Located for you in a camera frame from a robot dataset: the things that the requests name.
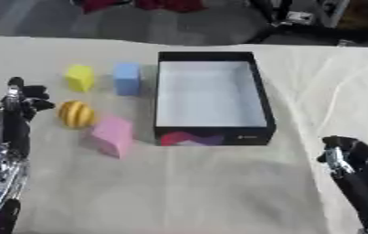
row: red object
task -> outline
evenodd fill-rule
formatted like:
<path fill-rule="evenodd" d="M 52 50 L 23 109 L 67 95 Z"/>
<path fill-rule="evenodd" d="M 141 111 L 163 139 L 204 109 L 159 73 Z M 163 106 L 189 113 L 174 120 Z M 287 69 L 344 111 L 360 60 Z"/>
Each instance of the red object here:
<path fill-rule="evenodd" d="M 117 4 L 118 0 L 84 0 L 84 12 L 90 13 Z M 145 10 L 164 8 L 176 12 L 203 10 L 202 0 L 135 0 L 135 5 Z"/>
<path fill-rule="evenodd" d="M 110 5 L 116 4 L 117 0 L 85 0 L 83 4 L 84 13 L 101 10 Z"/>

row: black box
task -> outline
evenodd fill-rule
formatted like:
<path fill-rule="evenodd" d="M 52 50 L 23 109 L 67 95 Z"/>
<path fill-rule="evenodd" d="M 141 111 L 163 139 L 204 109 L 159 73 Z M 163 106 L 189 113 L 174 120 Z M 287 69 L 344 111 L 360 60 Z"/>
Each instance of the black box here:
<path fill-rule="evenodd" d="M 250 52 L 160 52 L 159 145 L 265 145 L 275 119 Z"/>

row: floor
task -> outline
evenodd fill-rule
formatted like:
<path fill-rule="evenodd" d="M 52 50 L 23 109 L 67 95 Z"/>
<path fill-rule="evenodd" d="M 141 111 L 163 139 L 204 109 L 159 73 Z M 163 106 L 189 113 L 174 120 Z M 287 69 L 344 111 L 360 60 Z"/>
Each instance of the floor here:
<path fill-rule="evenodd" d="M 68 0 L 0 0 L 0 36 L 81 37 L 120 39 L 168 45 L 230 45 L 242 43 L 267 24 L 243 0 L 204 0 L 201 12 L 176 14 L 113 6 L 84 15 Z M 294 8 L 310 8 L 295 1 Z M 278 38 L 275 44 L 307 44 Z"/>

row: yellow cube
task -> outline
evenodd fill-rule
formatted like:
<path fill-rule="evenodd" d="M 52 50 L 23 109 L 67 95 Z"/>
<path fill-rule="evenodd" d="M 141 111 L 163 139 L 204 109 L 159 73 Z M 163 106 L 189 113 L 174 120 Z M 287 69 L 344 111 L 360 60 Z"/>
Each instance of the yellow cube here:
<path fill-rule="evenodd" d="M 92 68 L 83 65 L 73 65 L 66 73 L 68 86 L 74 91 L 88 91 L 94 83 Z"/>

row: blue cube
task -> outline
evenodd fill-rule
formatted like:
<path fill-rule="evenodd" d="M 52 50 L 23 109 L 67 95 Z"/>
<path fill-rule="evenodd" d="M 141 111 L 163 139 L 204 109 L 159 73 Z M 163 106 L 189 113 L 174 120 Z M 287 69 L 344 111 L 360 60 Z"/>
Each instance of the blue cube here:
<path fill-rule="evenodd" d="M 137 96 L 140 91 L 140 66 L 136 63 L 118 63 L 113 78 L 115 90 L 121 96 Z"/>

